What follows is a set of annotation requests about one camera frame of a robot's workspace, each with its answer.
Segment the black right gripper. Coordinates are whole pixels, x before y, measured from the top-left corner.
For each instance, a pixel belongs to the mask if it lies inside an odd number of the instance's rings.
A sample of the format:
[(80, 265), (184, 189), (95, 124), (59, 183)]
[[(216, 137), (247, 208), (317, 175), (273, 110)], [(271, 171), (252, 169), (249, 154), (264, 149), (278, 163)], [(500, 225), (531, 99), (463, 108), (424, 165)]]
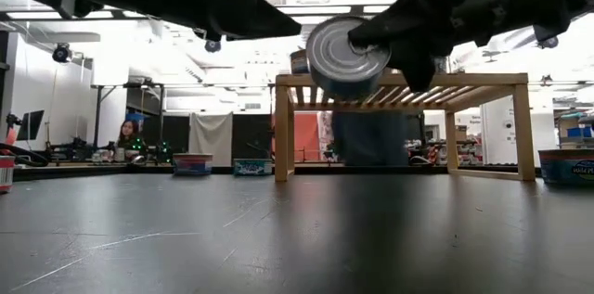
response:
[(397, 0), (372, 19), (361, 19), (348, 32), (349, 42), (360, 49), (388, 46), (391, 68), (403, 74), (413, 93), (427, 92), (436, 73), (435, 60), (449, 56), (456, 45), (452, 18), (464, 1)]

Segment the light blue tuna can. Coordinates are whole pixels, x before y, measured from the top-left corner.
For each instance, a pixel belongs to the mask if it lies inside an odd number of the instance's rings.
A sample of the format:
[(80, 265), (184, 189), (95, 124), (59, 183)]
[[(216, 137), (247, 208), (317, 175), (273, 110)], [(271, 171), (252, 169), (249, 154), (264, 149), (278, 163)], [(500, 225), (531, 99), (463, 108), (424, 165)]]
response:
[(390, 47), (357, 46), (348, 36), (349, 31), (367, 22), (340, 15), (319, 23), (310, 32), (305, 47), (307, 67), (314, 83), (332, 98), (368, 96), (379, 86), (391, 57)]

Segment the red label can with barcode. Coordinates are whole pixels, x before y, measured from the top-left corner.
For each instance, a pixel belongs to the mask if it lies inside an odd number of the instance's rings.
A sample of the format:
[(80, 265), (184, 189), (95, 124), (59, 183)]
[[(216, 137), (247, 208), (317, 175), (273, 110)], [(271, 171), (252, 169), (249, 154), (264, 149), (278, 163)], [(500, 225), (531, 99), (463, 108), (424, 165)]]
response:
[(8, 193), (13, 185), (15, 158), (0, 156), (0, 195)]

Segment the wooden slatted shelf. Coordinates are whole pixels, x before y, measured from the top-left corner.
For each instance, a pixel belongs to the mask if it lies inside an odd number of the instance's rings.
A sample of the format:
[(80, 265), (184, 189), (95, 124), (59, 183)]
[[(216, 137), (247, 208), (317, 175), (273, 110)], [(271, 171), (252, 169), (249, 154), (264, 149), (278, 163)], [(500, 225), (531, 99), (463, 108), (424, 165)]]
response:
[[(536, 179), (533, 134), (525, 73), (437, 74), (426, 93), (413, 93), (399, 73), (381, 76), (379, 88), (354, 98), (321, 89), (309, 74), (279, 74), (275, 84), (275, 181), (285, 183), (295, 168), (294, 115), (297, 111), (441, 110), (445, 114), (446, 169), (449, 174), (531, 182)], [(455, 114), (511, 96), (516, 136), (517, 173), (459, 168)]]

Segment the person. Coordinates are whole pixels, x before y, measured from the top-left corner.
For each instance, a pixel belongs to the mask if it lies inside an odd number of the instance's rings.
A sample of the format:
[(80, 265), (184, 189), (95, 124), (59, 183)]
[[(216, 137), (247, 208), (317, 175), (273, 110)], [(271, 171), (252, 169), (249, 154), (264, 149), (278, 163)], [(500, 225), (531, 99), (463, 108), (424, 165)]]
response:
[(122, 123), (115, 147), (115, 160), (140, 164), (146, 160), (146, 143), (136, 121)]
[(407, 166), (406, 117), (399, 111), (334, 111), (335, 153), (346, 166)]

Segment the white hanging cloth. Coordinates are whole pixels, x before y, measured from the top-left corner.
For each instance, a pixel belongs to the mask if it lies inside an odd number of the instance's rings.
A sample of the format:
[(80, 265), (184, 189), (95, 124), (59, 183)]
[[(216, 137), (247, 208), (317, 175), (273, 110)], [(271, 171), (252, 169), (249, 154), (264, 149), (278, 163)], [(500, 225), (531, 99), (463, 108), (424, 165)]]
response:
[(230, 157), (232, 148), (233, 114), (189, 116), (188, 151)]

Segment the teal white label can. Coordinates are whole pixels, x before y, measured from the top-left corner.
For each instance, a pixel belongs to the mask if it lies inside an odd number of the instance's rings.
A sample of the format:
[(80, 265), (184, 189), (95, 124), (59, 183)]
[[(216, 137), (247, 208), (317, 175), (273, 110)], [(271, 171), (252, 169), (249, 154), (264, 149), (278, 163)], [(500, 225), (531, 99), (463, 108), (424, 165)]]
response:
[(271, 159), (235, 159), (233, 174), (237, 176), (262, 176), (273, 173)]

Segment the pink and blue label can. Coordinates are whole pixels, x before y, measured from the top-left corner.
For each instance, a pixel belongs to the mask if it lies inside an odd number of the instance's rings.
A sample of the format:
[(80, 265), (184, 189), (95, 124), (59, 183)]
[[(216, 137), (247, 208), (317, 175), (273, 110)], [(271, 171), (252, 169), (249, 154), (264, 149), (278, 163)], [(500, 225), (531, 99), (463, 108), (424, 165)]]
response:
[(175, 175), (209, 175), (212, 173), (212, 154), (173, 154)]

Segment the black metal rack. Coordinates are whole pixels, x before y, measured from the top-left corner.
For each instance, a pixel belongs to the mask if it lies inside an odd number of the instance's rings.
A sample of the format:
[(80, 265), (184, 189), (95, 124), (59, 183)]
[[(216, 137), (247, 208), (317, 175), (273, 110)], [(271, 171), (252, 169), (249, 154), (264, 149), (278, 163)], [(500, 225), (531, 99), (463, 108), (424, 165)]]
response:
[(92, 89), (97, 90), (93, 148), (99, 149), (98, 135), (99, 135), (99, 127), (100, 127), (101, 103), (115, 89), (119, 89), (119, 88), (125, 88), (125, 89), (132, 88), (132, 89), (141, 89), (141, 90), (158, 88), (160, 90), (160, 92), (157, 94), (157, 97), (160, 102), (158, 133), (159, 133), (159, 142), (161, 143), (163, 141), (163, 119), (164, 119), (164, 99), (165, 99), (165, 84), (164, 83), (154, 83), (153, 81), (150, 81), (150, 82), (144, 81), (143, 83), (127, 82), (127, 83), (122, 83), (122, 84), (91, 84), (90, 87)]

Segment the blue Wild Planet can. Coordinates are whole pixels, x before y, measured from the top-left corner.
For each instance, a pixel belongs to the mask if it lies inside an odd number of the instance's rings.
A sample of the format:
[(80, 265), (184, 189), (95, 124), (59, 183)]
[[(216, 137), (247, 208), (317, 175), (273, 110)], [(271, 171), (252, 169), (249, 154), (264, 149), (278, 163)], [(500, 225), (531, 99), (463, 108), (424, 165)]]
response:
[(594, 149), (539, 150), (546, 184), (594, 186)]

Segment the black table mat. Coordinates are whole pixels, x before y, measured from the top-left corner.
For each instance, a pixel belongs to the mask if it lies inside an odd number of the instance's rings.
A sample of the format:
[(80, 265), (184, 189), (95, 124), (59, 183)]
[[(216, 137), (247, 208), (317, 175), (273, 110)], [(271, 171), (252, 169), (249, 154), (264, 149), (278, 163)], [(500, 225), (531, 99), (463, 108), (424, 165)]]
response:
[(449, 175), (16, 184), (0, 294), (594, 294), (594, 190)]

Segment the black monitor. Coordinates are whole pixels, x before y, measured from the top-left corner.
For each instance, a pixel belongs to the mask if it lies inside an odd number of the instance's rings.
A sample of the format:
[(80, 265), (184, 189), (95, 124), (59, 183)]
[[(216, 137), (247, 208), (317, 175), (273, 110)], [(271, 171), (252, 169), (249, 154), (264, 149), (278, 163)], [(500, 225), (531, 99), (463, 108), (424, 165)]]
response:
[(17, 134), (18, 141), (33, 141), (37, 138), (42, 120), (45, 112), (43, 110), (36, 110), (27, 112), (21, 119), (19, 131)]

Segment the orange wall panel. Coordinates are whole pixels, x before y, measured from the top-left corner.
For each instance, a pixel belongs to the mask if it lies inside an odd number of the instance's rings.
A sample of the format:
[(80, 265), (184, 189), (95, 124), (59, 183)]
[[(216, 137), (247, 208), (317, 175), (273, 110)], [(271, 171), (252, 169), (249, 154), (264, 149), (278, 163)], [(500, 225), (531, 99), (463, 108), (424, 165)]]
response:
[(296, 113), (294, 118), (294, 159), (296, 162), (320, 160), (316, 113)]

